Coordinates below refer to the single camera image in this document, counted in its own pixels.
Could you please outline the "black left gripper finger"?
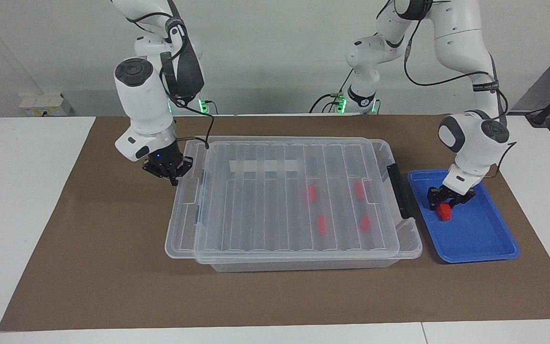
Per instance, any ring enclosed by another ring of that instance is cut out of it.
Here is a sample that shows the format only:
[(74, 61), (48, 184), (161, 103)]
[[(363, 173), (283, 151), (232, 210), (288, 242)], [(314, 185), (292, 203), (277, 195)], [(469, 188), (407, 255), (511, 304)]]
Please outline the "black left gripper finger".
[(443, 189), (440, 187), (428, 188), (427, 199), (429, 202), (429, 209), (434, 211), (438, 205), (444, 202)]
[(452, 192), (452, 196), (449, 200), (449, 206), (453, 209), (456, 205), (466, 204), (476, 195), (475, 190), (468, 190), (466, 194), (459, 194)]

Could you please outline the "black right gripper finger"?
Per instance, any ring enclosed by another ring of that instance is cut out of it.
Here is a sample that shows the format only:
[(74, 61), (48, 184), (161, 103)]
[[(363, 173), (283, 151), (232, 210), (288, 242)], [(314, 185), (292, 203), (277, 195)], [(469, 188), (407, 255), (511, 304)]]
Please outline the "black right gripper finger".
[(192, 169), (193, 166), (193, 158), (184, 156), (180, 165), (175, 168), (175, 174), (174, 174), (174, 186), (177, 186), (179, 184), (180, 178), (183, 178), (190, 169)]
[(157, 178), (167, 179), (172, 186), (175, 186), (175, 169), (171, 172), (169, 166), (153, 163), (151, 160), (144, 160), (142, 169), (154, 176), (157, 176)]

